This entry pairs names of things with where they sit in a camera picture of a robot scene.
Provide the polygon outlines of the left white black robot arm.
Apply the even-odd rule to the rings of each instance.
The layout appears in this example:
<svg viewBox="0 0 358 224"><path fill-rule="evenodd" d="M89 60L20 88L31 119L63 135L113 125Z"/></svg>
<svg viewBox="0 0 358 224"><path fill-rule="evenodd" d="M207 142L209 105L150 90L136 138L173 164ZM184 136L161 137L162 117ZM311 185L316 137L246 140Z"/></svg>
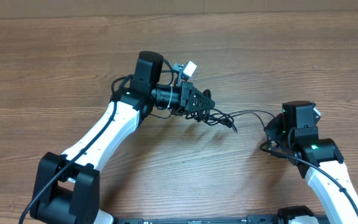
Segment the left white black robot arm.
<svg viewBox="0 0 358 224"><path fill-rule="evenodd" d="M133 133L153 108L183 116L211 110L208 91L189 82L197 66L189 61L168 67L170 83L161 85L163 65L156 52L141 51L133 74L116 79L107 110L72 147L61 154L46 153L39 162L32 200L19 221L29 214L44 223L116 223L100 209L101 171L118 146Z"/></svg>

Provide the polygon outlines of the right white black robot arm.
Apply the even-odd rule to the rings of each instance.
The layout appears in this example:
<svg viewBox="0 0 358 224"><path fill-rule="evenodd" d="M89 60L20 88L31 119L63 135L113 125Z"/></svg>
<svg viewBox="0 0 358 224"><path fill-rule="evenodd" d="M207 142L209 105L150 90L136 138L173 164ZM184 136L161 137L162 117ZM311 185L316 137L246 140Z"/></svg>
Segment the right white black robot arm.
<svg viewBox="0 0 358 224"><path fill-rule="evenodd" d="M278 223L358 223L358 195L337 144L319 138L320 118L315 103L289 101L264 126L267 140L260 150L296 166L326 214L319 218L306 206L287 207L278 211Z"/></svg>

